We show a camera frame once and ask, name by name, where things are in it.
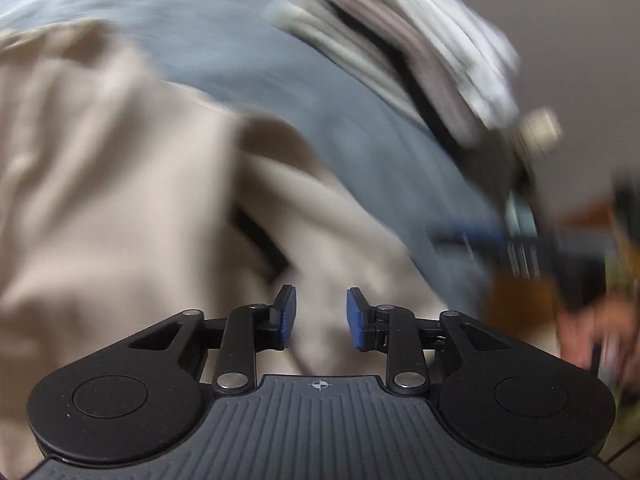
round metal bolt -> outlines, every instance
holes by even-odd
[[[401,388],[417,388],[424,384],[424,377],[417,372],[401,372],[394,377],[394,382]]]
[[[236,388],[242,388],[245,386],[245,384],[249,382],[249,379],[244,374],[229,372],[220,375],[216,382],[220,388],[224,388],[225,390],[235,390]]]

blue-gray fabric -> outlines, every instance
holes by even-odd
[[[496,222],[431,134],[307,44],[272,27],[272,0],[0,0],[0,27],[105,18],[171,81],[293,124],[370,214],[398,234],[450,308],[479,314],[488,271],[429,234]]]

wall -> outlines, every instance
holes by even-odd
[[[609,192],[617,167],[640,169],[640,0],[464,0],[522,57],[523,111],[551,105],[566,139],[536,166],[553,215]]]

person's hand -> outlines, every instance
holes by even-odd
[[[577,313],[558,314],[560,357],[581,368],[591,366],[591,349],[607,335],[620,341],[617,373],[620,383],[640,391],[638,307],[628,298],[607,296]]]

gray ribbed plate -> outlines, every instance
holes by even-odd
[[[590,480],[616,474],[594,458],[553,468],[492,462],[461,446],[426,402],[375,377],[266,376],[217,400],[182,444],[146,463],[90,470],[43,462],[31,480]]]

